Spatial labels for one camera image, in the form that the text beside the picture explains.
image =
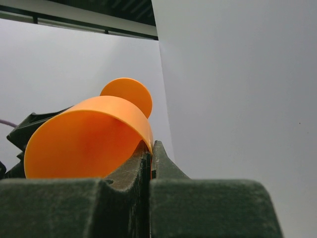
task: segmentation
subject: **ceiling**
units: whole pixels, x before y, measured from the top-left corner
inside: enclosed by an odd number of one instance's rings
[[[155,26],[151,0],[49,0],[60,4]]]

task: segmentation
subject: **orange plastic object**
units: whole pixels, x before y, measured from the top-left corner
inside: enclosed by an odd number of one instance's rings
[[[146,117],[149,105],[152,110],[151,96],[143,98],[150,102],[139,103],[130,90],[143,90],[143,97],[144,92],[150,95],[147,89],[136,80],[124,81],[129,87],[121,81],[121,91],[117,84],[115,90],[106,86],[102,92],[116,96],[89,98],[41,125],[26,147],[26,178],[105,177],[130,158],[141,140],[152,153],[153,134]]]
[[[136,105],[149,118],[152,111],[152,98],[147,88],[132,78],[117,78],[107,84],[100,96],[124,98]]]

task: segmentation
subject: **white backdrop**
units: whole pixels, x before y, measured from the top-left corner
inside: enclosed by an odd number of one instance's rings
[[[113,79],[130,77],[149,89],[154,139],[174,159],[159,44],[0,19],[0,118],[16,124],[32,112],[55,112],[100,94]],[[19,149],[0,125],[0,160],[10,169]]]
[[[317,1],[152,0],[177,165],[269,190],[317,237]]]

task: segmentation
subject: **black plastic part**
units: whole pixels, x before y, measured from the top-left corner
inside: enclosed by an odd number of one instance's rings
[[[282,238],[266,189],[252,180],[192,180],[154,145],[153,238]]]
[[[3,177],[4,179],[12,179],[12,178],[25,178],[24,174],[24,163],[20,161],[17,163],[11,170],[9,170]]]
[[[144,142],[105,179],[3,179],[1,238],[148,238],[151,157]]]
[[[20,123],[13,131],[6,137],[13,145],[18,147],[22,152],[25,151],[26,145],[33,133],[47,120],[55,117],[56,115],[66,111],[68,108],[56,113],[46,114],[30,114],[22,123]]]
[[[189,179],[189,177],[169,159],[161,141],[155,141],[154,143],[152,170],[155,174],[154,178]]]
[[[17,155],[17,157],[18,157],[20,160],[24,160],[24,152],[22,151],[20,154]]]
[[[6,167],[5,167],[4,164],[1,163],[1,161],[0,161],[0,179],[3,178],[5,172],[6,172]]]

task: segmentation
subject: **white wall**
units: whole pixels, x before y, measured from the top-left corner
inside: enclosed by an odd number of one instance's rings
[[[271,193],[317,234],[317,1],[153,0],[175,160]]]
[[[154,139],[173,159],[159,44],[0,19],[0,118],[20,123],[100,94],[113,79],[131,77],[149,89]],[[20,152],[0,125],[0,160],[10,169]]]

